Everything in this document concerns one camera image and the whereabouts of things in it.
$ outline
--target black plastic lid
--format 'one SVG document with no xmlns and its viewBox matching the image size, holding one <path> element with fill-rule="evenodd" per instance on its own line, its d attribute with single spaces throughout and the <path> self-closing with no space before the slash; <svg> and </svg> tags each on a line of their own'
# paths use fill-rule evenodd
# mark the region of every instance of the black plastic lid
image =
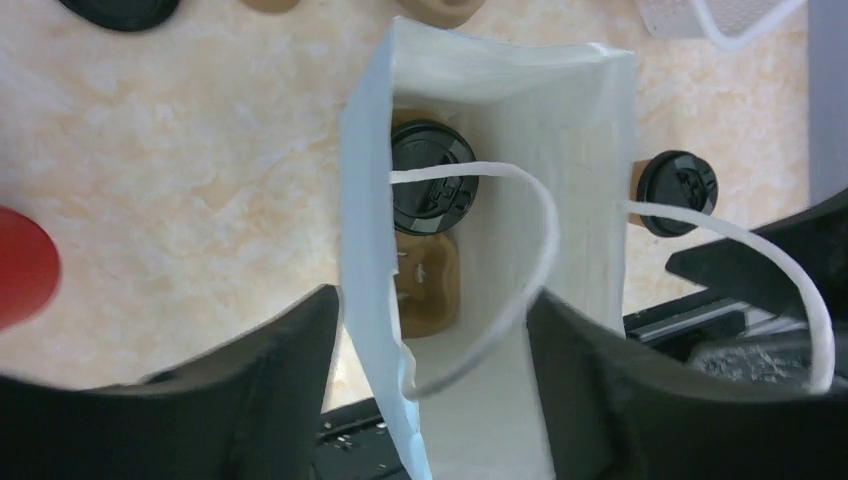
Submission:
<svg viewBox="0 0 848 480">
<path fill-rule="evenodd" d="M 636 200 L 691 208 L 711 215 L 718 201 L 718 180 L 709 163 L 689 152 L 669 150 L 648 163 L 636 187 Z M 679 237 L 696 227 L 658 217 L 641 217 L 651 233 Z"/>
<path fill-rule="evenodd" d="M 474 152 L 452 128 L 413 120 L 392 129 L 392 169 L 397 171 L 474 162 Z M 395 228 L 410 235 L 435 235 L 456 225 L 477 194 L 476 176 L 448 177 L 392 186 Z"/>
<path fill-rule="evenodd" d="M 109 30 L 140 32 L 167 20 L 180 0 L 59 0 L 71 11 Z"/>
</svg>

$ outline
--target white plastic bag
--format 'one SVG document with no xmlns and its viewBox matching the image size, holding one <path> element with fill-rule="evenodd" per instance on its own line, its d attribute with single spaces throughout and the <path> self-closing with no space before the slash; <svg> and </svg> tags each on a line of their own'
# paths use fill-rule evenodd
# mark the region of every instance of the white plastic bag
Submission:
<svg viewBox="0 0 848 480">
<path fill-rule="evenodd" d="M 393 106 L 437 112 L 481 160 L 513 163 L 550 190 L 562 225 L 547 287 L 623 331 L 626 200 L 635 158 L 636 61 L 601 45 L 519 47 L 396 19 L 341 115 L 345 322 L 412 478 L 552 478 L 523 329 L 456 385 L 403 397 L 404 349 L 428 383 L 462 357 L 526 278 L 543 231 L 529 186 L 481 177 L 450 234 L 461 259 L 457 323 L 401 341 L 389 184 Z"/>
</svg>

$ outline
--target white bag handle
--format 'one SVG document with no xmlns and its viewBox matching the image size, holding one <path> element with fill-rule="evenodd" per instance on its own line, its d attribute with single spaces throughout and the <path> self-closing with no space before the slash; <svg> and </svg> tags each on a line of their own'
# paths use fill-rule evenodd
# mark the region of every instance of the white bag handle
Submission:
<svg viewBox="0 0 848 480">
<path fill-rule="evenodd" d="M 531 270 L 523 287 L 517 289 L 501 313 L 486 328 L 486 331 L 465 352 L 463 358 L 444 374 L 426 385 L 415 385 L 415 357 L 409 349 L 404 348 L 407 357 L 407 368 L 402 379 L 402 393 L 409 400 L 435 395 L 479 365 L 485 357 L 500 344 L 503 339 L 516 327 L 526 320 L 526 312 L 536 300 L 550 276 L 554 261 L 559 253 L 560 226 L 556 202 L 551 193 L 536 177 L 521 168 L 508 163 L 473 162 L 453 165 L 438 165 L 417 170 L 393 171 L 391 183 L 411 183 L 423 180 L 433 180 L 445 177 L 463 176 L 494 176 L 511 177 L 525 180 L 533 187 L 542 209 L 544 236 L 539 248 L 536 264 Z M 807 389 L 810 393 L 821 394 L 830 390 L 833 382 L 833 372 L 836 365 L 836 347 L 833 339 L 833 326 L 824 299 L 813 281 L 803 268 L 792 257 L 768 240 L 753 234 L 739 226 L 728 223 L 695 210 L 689 210 L 669 205 L 655 203 L 625 202 L 630 213 L 637 215 L 664 217 L 680 222 L 691 223 L 743 243 L 757 252 L 765 255 L 783 270 L 801 292 L 801 300 L 807 311 L 812 337 L 812 366 L 810 382 Z"/>
</svg>

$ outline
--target red round object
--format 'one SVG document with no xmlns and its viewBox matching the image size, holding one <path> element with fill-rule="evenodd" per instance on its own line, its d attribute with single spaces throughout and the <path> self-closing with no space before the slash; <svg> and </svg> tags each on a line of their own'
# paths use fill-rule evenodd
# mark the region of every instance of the red round object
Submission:
<svg viewBox="0 0 848 480">
<path fill-rule="evenodd" d="M 20 213 L 0 207 L 0 330 L 46 306 L 60 276 L 59 252 L 47 232 Z"/>
</svg>

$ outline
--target marble table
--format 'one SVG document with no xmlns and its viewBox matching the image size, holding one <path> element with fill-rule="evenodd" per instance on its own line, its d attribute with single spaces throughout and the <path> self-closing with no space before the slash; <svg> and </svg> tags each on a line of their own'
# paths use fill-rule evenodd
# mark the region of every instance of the marble table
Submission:
<svg viewBox="0 0 848 480">
<path fill-rule="evenodd" d="M 0 370 L 69 388 L 133 382 L 225 342 L 338 278 L 337 113 L 388 0 L 302 0 L 266 16 L 183 0 L 145 34 L 58 2 L 0 4 L 0 204 L 48 230 L 61 290 L 0 333 Z M 745 226 L 807 203 L 806 11 L 743 51 L 652 39 L 631 0 L 489 0 L 464 33 L 588 41 L 640 58 L 640 157 L 715 167 L 716 215 Z M 713 238 L 628 231 L 625 311 L 695 290 L 669 254 Z M 327 408 L 369 396 L 346 335 Z"/>
</svg>

